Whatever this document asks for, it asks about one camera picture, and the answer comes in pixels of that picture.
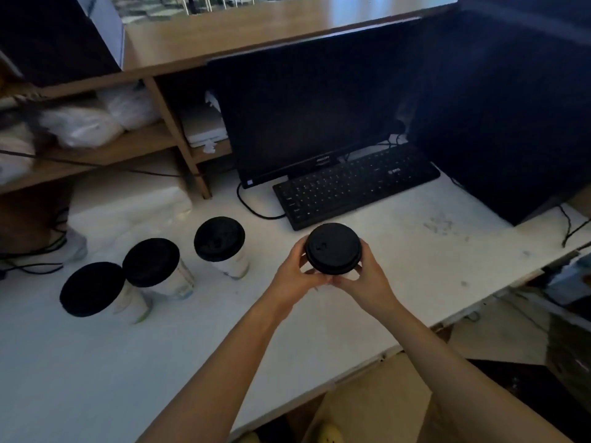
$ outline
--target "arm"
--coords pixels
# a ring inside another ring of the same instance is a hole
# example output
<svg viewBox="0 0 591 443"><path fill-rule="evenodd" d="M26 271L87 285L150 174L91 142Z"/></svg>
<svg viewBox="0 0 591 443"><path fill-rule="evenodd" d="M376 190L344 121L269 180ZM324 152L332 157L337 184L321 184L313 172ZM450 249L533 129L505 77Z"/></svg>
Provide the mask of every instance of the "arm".
<svg viewBox="0 0 591 443"><path fill-rule="evenodd" d="M269 288L138 443L225 443L273 333L308 290L330 280L300 271L307 262L302 256L306 238L296 243Z"/></svg>
<svg viewBox="0 0 591 443"><path fill-rule="evenodd" d="M398 302L367 243L355 281L334 277L402 345L468 441L570 442L554 426L452 350Z"/></svg>

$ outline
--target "black plastic lid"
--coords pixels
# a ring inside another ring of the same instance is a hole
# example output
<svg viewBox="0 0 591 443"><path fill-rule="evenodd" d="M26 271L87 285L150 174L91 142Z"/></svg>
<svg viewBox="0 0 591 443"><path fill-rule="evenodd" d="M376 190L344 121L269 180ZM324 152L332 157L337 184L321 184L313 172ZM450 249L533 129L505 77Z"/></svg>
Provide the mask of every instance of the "black plastic lid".
<svg viewBox="0 0 591 443"><path fill-rule="evenodd" d="M60 293L60 303L75 317L88 317L113 303L124 283L123 269L117 264L88 264L68 278Z"/></svg>
<svg viewBox="0 0 591 443"><path fill-rule="evenodd" d="M164 238L150 238L127 252L123 272L134 286L149 288L166 280L179 265L180 258L175 243Z"/></svg>
<svg viewBox="0 0 591 443"><path fill-rule="evenodd" d="M210 262L233 257L244 245L246 235L240 222L231 217L218 216L205 221L195 233L195 252Z"/></svg>
<svg viewBox="0 0 591 443"><path fill-rule="evenodd" d="M306 241L308 261L326 275L343 275L361 260L361 241L343 224L328 223L316 227Z"/></svg>

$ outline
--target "forearm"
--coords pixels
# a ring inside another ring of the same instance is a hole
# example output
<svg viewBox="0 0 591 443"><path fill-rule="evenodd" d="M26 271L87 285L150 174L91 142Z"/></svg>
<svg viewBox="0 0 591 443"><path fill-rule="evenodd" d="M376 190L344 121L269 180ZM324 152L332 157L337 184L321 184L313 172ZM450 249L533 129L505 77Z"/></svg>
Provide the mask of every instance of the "forearm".
<svg viewBox="0 0 591 443"><path fill-rule="evenodd" d="M138 443L224 443L280 320L259 300Z"/></svg>
<svg viewBox="0 0 591 443"><path fill-rule="evenodd" d="M458 355L400 303L378 318L470 441L570 442L555 427Z"/></svg>

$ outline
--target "monitor screen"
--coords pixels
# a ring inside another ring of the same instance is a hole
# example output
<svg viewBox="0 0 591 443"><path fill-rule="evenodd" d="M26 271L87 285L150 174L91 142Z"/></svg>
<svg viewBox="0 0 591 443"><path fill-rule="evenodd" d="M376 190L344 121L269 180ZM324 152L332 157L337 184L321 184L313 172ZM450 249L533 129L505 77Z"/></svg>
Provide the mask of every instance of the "monitor screen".
<svg viewBox="0 0 591 443"><path fill-rule="evenodd" d="M388 138L417 21L214 60L214 81L242 185Z"/></svg>

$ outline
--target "white plastic bag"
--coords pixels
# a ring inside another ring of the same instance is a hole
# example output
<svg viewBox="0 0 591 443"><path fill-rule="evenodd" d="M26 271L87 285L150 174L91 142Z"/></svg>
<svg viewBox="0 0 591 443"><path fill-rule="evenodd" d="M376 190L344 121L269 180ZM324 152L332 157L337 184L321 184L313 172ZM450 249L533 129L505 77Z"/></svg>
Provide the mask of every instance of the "white plastic bag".
<svg viewBox="0 0 591 443"><path fill-rule="evenodd" d="M96 95L126 130L140 129L160 119L160 112L145 86L125 84L97 90Z"/></svg>
<svg viewBox="0 0 591 443"><path fill-rule="evenodd" d="M98 148L121 135L123 127L93 101L78 106L61 106L41 113L41 126L69 148Z"/></svg>
<svg viewBox="0 0 591 443"><path fill-rule="evenodd" d="M24 123L0 130L0 149L23 154L35 154L33 134ZM32 158L0 154L0 185L18 179L33 167Z"/></svg>

